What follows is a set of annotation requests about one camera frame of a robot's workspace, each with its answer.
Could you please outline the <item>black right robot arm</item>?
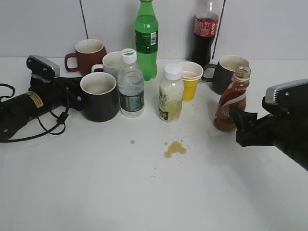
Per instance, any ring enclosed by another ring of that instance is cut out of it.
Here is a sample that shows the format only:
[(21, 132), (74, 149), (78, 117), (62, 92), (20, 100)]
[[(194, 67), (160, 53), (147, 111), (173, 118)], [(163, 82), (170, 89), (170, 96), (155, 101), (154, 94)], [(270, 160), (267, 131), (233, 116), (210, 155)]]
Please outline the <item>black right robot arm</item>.
[(242, 147), (275, 146), (305, 170), (308, 169), (308, 118), (292, 113), (266, 115), (245, 112), (235, 106), (230, 116), (236, 125), (236, 142)]

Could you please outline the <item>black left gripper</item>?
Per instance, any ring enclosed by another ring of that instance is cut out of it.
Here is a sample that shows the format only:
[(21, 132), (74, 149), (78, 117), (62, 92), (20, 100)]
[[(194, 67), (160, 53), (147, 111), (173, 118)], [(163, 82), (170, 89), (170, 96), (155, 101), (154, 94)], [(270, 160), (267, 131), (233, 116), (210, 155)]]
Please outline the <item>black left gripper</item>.
[(47, 110), (59, 106), (78, 111), (85, 109), (85, 101), (80, 87), (82, 77), (56, 77), (47, 81), (41, 77), (32, 77), (30, 91), (35, 92)]

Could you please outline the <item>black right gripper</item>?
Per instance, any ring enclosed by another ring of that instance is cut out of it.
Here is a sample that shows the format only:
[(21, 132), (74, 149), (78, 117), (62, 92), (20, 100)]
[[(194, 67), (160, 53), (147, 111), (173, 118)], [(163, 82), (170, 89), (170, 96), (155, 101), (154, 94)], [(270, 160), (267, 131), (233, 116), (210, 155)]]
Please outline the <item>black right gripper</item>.
[(245, 112), (231, 106), (236, 125), (236, 141), (242, 146), (307, 147), (308, 119), (292, 114), (266, 115)]

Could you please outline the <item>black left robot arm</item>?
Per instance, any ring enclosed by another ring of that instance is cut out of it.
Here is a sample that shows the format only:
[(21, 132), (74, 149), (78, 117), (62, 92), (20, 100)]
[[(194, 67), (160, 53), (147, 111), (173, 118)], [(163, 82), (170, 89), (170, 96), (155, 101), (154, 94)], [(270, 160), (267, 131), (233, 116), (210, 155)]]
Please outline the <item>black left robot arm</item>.
[[(56, 77), (53, 80), (43, 80), (31, 77), (28, 92), (14, 96), (15, 88), (8, 84), (1, 84), (13, 92), (11, 96), (1, 96), (5, 101), (0, 102), (0, 142), (13, 143), (28, 141), (51, 134), (60, 135), (65, 131), (65, 121), (70, 108), (82, 111), (85, 108), (83, 91), (80, 87), (82, 77)], [(56, 118), (56, 125), (47, 129), (42, 122), (39, 124), (43, 132), (31, 137), (12, 140), (17, 131), (33, 119), (51, 113)]]

